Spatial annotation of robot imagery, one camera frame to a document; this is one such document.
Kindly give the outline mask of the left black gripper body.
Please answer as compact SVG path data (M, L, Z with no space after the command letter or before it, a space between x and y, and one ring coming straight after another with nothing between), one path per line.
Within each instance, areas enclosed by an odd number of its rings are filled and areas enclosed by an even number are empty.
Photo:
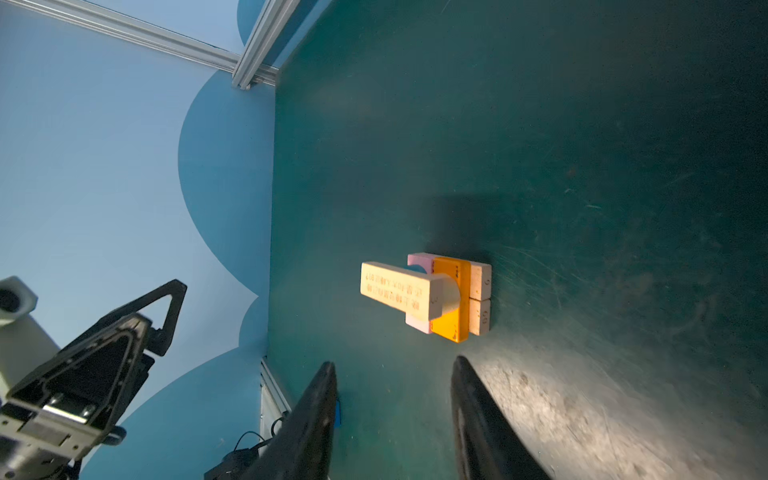
M53 395L38 407L10 400L1 408L3 479L78 479L83 459L127 436L119 425L97 424L98 409L77 397Z

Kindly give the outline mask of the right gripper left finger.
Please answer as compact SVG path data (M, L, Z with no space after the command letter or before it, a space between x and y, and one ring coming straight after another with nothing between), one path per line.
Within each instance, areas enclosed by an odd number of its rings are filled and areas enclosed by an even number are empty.
M326 479L338 397L335 365L323 363L244 479Z

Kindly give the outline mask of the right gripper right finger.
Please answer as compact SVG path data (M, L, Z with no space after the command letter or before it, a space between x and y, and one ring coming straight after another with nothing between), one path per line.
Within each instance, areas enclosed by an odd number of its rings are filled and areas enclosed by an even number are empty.
M549 474L516 434L464 356L452 367L451 411L460 479L540 479Z

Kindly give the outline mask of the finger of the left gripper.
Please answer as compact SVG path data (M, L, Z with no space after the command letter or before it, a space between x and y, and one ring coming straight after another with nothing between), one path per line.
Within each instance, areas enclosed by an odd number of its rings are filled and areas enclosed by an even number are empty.
M172 344L181 308L187 293L187 285L178 279L110 311L64 347L74 347L104 328L117 325L125 318L142 317L149 321L150 331L146 349L156 356L166 355Z
M149 378L155 331L142 314L79 339L28 374L9 401L68 420L116 420Z

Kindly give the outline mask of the orange wood block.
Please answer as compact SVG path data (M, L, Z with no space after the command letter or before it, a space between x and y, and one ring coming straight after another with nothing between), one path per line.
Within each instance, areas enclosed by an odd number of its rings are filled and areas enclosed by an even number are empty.
M455 343L465 341L469 336L469 293L471 286L471 265L469 261L449 257L437 257L433 271L445 274L458 288L458 307L431 322L432 332Z

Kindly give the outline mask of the natural wood cylinder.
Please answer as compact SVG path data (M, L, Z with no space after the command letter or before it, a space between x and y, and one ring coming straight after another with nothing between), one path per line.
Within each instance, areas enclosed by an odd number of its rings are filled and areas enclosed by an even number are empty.
M448 274L441 274L442 294L441 294L441 315L448 315L460 308L461 290L460 283Z

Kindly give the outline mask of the natural wood block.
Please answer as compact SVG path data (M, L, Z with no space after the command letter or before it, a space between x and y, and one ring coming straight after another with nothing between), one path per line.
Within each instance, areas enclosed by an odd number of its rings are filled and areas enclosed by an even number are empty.
M470 293L474 300L488 300L492 295L492 266L487 263L470 263Z
M378 262L360 267L360 293L372 300L431 321L443 313L444 274L424 274Z
M482 336L489 332L491 326L491 300L469 300L469 332Z

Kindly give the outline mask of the pink wood block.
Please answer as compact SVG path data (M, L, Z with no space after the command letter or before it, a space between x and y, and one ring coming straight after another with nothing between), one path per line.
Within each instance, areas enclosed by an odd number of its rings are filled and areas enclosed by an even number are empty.
M426 274L432 274L434 259L435 256L428 253L421 252L409 254L407 257L407 268L409 270L423 271ZM405 323L424 334L432 333L432 324L428 320L419 320L413 315L406 314Z

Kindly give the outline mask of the blue wood cube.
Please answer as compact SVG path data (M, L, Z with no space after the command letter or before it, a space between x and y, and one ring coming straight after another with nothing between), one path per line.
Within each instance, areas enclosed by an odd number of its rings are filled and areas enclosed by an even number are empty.
M341 424L342 424L342 407L341 407L340 399L337 398L335 401L334 428L339 428Z

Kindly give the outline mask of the natural wood block front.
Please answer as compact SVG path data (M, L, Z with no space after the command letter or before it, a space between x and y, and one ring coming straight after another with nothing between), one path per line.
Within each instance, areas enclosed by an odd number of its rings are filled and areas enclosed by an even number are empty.
M469 300L469 332L482 336L489 332L491 326L491 300Z

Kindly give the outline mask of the aluminium front rail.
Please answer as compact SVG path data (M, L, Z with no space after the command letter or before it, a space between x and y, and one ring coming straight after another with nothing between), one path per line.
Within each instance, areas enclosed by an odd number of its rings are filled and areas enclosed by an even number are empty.
M269 440L281 428L283 419L291 411L291 406L268 366L267 357L263 357L259 363L259 384L259 434Z

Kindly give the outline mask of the aluminium rear frame bar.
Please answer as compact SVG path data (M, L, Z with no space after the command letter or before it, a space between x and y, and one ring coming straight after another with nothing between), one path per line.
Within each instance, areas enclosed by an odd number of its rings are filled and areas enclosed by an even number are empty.
M234 74L240 56L89 1L21 1L9 4L151 50Z

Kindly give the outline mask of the aluminium left frame post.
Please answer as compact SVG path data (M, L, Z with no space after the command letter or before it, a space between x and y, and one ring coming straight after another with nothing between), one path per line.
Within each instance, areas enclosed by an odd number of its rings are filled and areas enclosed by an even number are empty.
M238 61L232 76L232 85L248 90L258 69L285 24L297 8L299 0L267 0L251 31L245 50Z

